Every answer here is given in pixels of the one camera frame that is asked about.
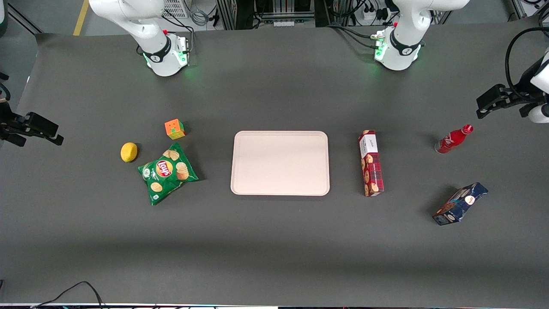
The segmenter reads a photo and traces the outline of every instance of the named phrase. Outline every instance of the red cookie box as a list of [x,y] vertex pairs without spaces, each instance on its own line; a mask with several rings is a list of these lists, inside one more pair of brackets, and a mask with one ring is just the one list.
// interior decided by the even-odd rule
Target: red cookie box
[[377,196],[385,191],[379,163],[376,132],[364,130],[358,139],[364,179],[364,193],[366,196]]

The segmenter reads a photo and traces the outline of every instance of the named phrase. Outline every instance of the lay's logo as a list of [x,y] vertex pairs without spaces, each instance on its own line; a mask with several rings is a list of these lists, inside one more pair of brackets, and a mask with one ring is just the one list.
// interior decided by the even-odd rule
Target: lay's logo
[[173,170],[173,165],[166,160],[160,160],[156,164],[156,173],[159,176],[168,177],[171,175],[172,170]]

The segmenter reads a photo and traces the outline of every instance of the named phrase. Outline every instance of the blue box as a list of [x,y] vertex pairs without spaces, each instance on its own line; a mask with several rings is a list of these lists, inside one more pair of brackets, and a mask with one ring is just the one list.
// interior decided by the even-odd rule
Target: blue box
[[433,219],[439,225],[460,222],[469,208],[486,194],[488,194],[488,189],[480,183],[463,187],[457,190],[444,206],[433,215]]

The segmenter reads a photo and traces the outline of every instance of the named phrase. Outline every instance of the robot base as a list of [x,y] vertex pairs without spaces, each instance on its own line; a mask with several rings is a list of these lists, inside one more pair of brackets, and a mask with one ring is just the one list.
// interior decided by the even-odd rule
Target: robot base
[[407,69],[414,60],[417,59],[417,54],[421,45],[415,51],[412,51],[407,56],[402,56],[398,49],[396,49],[387,38],[391,35],[391,32],[394,30],[394,27],[388,27],[385,30],[377,32],[378,37],[383,37],[384,40],[376,41],[376,46],[378,49],[374,54],[374,59],[378,62],[381,62],[386,68],[394,71],[402,71]]
[[161,62],[153,62],[143,55],[147,61],[147,66],[158,76],[174,75],[189,64],[187,39],[174,34],[167,34],[166,36],[171,40],[171,50]]

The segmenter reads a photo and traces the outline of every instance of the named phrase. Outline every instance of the white label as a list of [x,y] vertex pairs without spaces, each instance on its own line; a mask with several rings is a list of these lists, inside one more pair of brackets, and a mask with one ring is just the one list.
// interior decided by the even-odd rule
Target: white label
[[475,202],[475,197],[472,195],[465,197],[465,203],[472,205]]
[[362,156],[362,158],[367,153],[378,152],[375,134],[366,134],[365,136],[362,137],[359,144],[360,144],[360,155]]

